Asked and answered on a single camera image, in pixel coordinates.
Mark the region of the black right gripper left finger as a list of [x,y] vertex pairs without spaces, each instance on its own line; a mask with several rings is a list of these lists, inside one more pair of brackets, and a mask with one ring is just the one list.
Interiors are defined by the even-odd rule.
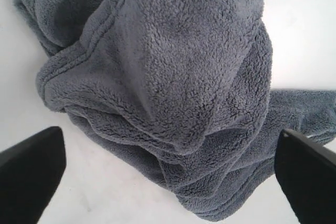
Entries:
[[64,136],[58,126],[2,151],[1,223],[37,223],[64,171]]

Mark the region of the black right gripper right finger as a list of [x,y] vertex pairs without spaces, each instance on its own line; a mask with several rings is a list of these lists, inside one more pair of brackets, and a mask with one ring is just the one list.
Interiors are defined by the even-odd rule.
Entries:
[[274,168],[300,223],[335,223],[335,152],[296,131],[282,130]]

